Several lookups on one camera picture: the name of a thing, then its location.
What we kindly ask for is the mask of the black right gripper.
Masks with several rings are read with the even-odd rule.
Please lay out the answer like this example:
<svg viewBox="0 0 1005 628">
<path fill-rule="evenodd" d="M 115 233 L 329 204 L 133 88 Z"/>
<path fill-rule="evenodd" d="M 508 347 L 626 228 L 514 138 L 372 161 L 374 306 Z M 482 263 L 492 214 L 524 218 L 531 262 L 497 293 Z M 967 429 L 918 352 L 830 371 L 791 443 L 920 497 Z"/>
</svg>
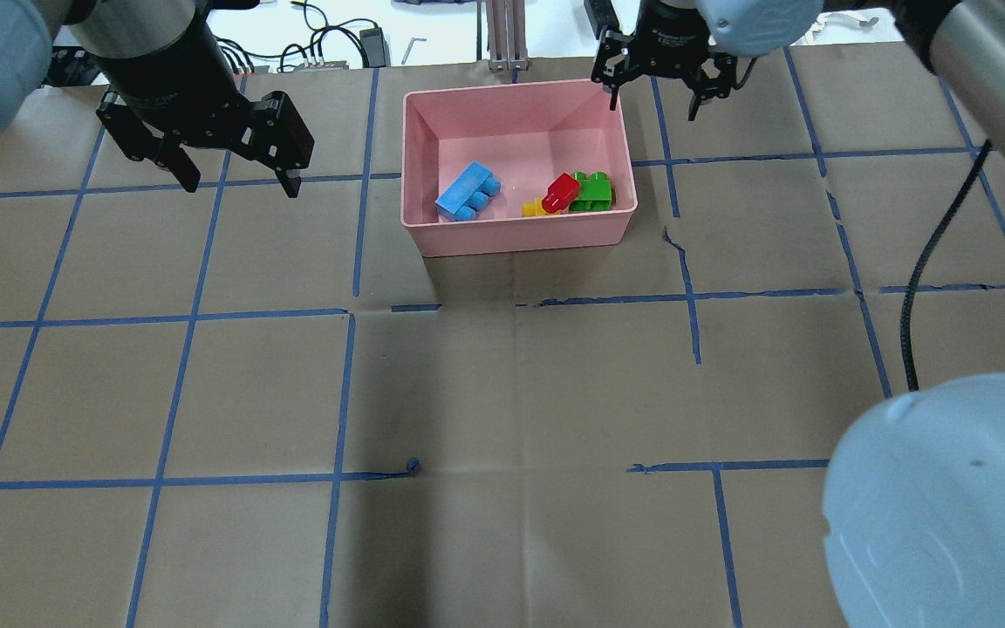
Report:
<svg viewBox="0 0 1005 628">
<path fill-rule="evenodd" d="M 714 51 L 707 23 L 646 23 L 634 33 L 602 31 L 591 82 L 610 95 L 618 111 L 619 89 L 643 76 L 686 82 L 693 92 L 687 120 L 697 118 L 702 104 L 725 99 L 737 87 L 738 57 Z"/>
</svg>

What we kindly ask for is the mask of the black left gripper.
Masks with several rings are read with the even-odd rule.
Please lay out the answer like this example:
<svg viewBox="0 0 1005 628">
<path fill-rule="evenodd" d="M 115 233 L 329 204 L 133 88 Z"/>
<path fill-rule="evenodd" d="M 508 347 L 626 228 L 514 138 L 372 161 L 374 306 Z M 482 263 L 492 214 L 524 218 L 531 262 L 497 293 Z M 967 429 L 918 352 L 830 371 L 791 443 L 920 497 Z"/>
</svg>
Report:
<svg viewBox="0 0 1005 628">
<path fill-rule="evenodd" d="M 97 119 L 125 158 L 170 172 L 189 194 L 201 172 L 188 148 L 230 151 L 274 172 L 296 199 L 315 139 L 290 95 L 251 102 L 231 74 L 112 74 Z"/>
</svg>

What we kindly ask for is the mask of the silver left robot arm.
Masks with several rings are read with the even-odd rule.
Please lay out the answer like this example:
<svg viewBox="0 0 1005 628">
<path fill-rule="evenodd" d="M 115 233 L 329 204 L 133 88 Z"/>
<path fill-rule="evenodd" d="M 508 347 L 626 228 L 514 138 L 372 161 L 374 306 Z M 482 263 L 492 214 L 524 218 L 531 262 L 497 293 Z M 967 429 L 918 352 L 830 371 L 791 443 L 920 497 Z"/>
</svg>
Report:
<svg viewBox="0 0 1005 628">
<path fill-rule="evenodd" d="M 187 192 L 191 148 L 262 164 L 295 198 L 315 140 L 286 92 L 251 100 L 210 28 L 215 10 L 252 1 L 0 1 L 0 133 L 40 86 L 107 82 L 100 127 L 125 158 L 150 162 Z"/>
</svg>

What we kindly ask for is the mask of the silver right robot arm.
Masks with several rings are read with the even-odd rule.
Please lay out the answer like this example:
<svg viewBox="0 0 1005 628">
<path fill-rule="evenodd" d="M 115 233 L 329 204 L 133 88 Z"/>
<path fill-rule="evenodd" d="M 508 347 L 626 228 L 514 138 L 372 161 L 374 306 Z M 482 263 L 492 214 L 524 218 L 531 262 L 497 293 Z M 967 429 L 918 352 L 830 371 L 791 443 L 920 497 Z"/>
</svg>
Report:
<svg viewBox="0 0 1005 628">
<path fill-rule="evenodd" d="M 1005 627 L 1005 372 L 921 388 L 916 299 L 938 242 L 1005 155 L 1005 1 L 880 1 L 930 74 L 989 131 L 906 283 L 906 392 L 865 411 L 827 465 L 827 571 L 852 627 Z"/>
</svg>

